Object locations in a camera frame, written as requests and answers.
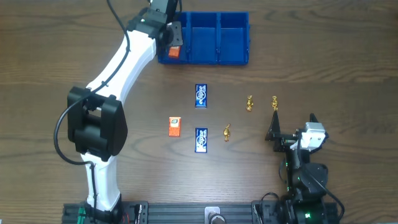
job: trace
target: wooden table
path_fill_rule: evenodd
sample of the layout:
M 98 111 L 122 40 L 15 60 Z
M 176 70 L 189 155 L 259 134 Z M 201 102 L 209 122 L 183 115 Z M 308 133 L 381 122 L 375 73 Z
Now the wooden table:
M 124 22 L 146 6 L 113 2 Z M 249 65 L 154 60 L 144 69 L 124 108 L 124 200 L 250 202 L 270 191 L 285 194 L 278 177 L 284 155 L 264 141 L 277 95 L 283 132 L 301 128 L 311 112 L 329 132 L 312 161 L 329 168 L 328 188 L 346 206 L 342 222 L 398 221 L 397 1 L 186 0 L 183 7 L 249 11 Z M 122 38 L 105 1 L 0 1 L 3 223 L 60 223 L 63 203 L 87 196 L 85 170 L 58 157 L 53 128 L 70 88 L 94 79 Z M 196 83 L 208 84 L 205 110 L 193 107 Z M 168 137 L 169 116 L 182 117 L 180 138 Z M 209 129 L 208 154 L 194 153 L 199 126 Z M 62 150 L 79 159 L 66 130 L 64 124 Z

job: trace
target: blue tray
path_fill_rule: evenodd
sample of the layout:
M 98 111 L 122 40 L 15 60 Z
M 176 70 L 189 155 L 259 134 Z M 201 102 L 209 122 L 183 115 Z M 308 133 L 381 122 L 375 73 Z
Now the blue tray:
M 164 64 L 245 65 L 249 61 L 248 12 L 183 12 L 180 58 L 159 52 Z

